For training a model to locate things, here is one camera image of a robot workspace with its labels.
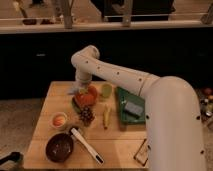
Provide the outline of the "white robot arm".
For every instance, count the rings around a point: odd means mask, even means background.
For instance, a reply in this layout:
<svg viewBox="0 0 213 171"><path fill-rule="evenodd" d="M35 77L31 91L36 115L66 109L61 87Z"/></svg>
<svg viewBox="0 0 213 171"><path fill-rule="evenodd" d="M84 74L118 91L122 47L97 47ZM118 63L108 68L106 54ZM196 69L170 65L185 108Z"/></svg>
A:
<svg viewBox="0 0 213 171"><path fill-rule="evenodd" d="M145 100L149 171L206 171L200 105L192 86L99 57L93 45L72 55L76 86L86 87L97 76Z"/></svg>

